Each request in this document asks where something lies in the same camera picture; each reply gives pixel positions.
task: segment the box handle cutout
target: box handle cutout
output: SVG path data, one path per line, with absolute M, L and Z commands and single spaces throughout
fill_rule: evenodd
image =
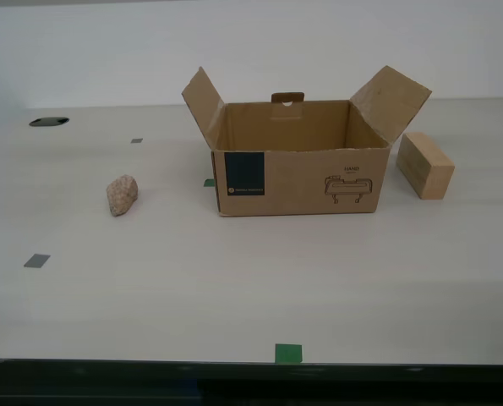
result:
M 285 106 L 291 106 L 293 103 L 303 102 L 303 92 L 272 93 L 271 102 L 283 103 Z

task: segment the rock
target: rock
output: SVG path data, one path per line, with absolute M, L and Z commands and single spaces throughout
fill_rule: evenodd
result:
M 121 216 L 139 197 L 139 186 L 132 176 L 123 175 L 107 187 L 108 205 L 113 216 Z

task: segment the table surface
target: table surface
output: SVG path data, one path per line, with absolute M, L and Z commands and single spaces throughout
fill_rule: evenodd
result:
M 444 200 L 416 196 L 395 145 L 374 214 L 222 218 L 184 106 L 9 119 L 0 358 L 269 363 L 296 343 L 305 363 L 503 364 L 503 99 L 432 100 L 410 129 L 457 165 Z M 112 217 L 125 173 L 139 199 Z

